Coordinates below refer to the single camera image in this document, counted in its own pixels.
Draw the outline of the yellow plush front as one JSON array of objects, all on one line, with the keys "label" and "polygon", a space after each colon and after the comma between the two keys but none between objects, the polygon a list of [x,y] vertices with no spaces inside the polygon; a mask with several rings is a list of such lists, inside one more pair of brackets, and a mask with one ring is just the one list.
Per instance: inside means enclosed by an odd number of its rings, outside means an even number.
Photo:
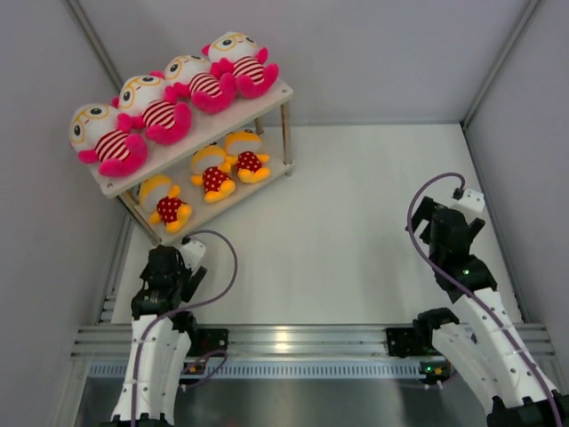
[{"label": "yellow plush front", "polygon": [[196,151],[189,168],[190,180],[203,189],[206,203],[219,202],[234,193],[236,183],[229,176],[231,164],[226,161],[225,150],[216,142]]}]

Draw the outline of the yellow plush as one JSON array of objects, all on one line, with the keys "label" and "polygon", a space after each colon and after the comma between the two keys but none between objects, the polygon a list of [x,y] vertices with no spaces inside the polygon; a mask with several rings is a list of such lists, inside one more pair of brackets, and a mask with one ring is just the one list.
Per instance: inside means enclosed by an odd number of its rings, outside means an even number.
[{"label": "yellow plush", "polygon": [[216,142],[196,151],[189,168],[190,180],[203,189],[206,203],[219,202],[234,193],[236,183],[229,176],[231,164],[226,161],[225,150]]},{"label": "yellow plush", "polygon": [[238,130],[225,137],[226,161],[235,167],[237,178],[247,184],[267,180],[270,155],[263,151],[261,137],[251,129]]},{"label": "yellow plush", "polygon": [[151,224],[162,223],[168,234],[183,229],[193,212],[180,198],[181,189],[165,174],[156,174],[140,185],[139,201]]}]

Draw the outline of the pink panda plush face-down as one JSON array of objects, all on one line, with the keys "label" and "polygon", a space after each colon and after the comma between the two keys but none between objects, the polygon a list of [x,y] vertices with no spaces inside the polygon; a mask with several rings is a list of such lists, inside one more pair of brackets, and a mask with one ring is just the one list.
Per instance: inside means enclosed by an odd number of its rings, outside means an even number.
[{"label": "pink panda plush face-down", "polygon": [[268,63],[268,48],[260,47],[250,36],[228,31],[202,50],[220,77],[230,74],[239,94],[246,99],[264,95],[279,78],[279,67]]}]

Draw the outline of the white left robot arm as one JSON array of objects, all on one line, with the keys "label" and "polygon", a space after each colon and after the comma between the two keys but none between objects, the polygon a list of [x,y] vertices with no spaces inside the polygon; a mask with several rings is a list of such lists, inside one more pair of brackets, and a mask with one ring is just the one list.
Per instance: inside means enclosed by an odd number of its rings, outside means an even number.
[{"label": "white left robot arm", "polygon": [[199,240],[157,246],[140,274],[132,298],[131,349],[122,389],[104,426],[173,426],[174,403],[187,355],[200,347],[196,321],[187,312],[165,314],[189,302],[207,269]]}]

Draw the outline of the yellow plush back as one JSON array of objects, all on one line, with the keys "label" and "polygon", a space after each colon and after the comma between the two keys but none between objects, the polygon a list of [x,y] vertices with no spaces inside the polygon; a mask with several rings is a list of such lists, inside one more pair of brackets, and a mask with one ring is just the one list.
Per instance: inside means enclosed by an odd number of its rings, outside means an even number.
[{"label": "yellow plush back", "polygon": [[168,234],[183,229],[193,212],[180,198],[181,189],[165,174],[156,174],[140,185],[139,201],[151,224],[162,223]]}]

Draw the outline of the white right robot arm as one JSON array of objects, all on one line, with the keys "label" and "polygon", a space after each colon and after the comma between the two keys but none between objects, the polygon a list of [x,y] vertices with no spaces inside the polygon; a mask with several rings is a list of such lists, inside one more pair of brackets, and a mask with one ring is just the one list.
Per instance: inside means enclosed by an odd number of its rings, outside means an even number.
[{"label": "white right robot arm", "polygon": [[566,426],[568,397],[543,373],[507,313],[487,265],[470,252],[485,222],[415,198],[406,231],[450,306],[413,322],[416,345],[441,353],[468,385],[489,426]]}]

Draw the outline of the pink panda plush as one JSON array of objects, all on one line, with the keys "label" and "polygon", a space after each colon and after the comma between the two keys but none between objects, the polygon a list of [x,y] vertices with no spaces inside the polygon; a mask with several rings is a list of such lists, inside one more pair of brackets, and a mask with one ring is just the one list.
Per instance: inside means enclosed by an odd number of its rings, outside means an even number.
[{"label": "pink panda plush", "polygon": [[131,175],[148,159],[147,143],[133,130],[132,120],[108,104],[90,103],[76,109],[68,140],[79,161],[95,166],[104,177]]},{"label": "pink panda plush", "polygon": [[180,55],[164,68],[164,79],[200,111],[213,115],[231,106],[236,98],[235,78],[212,70],[212,63],[197,54]]},{"label": "pink panda plush", "polygon": [[193,116],[188,104],[179,101],[177,92],[163,77],[138,75],[130,77],[112,106],[132,120],[132,126],[143,129],[148,140],[170,146],[189,133]]}]

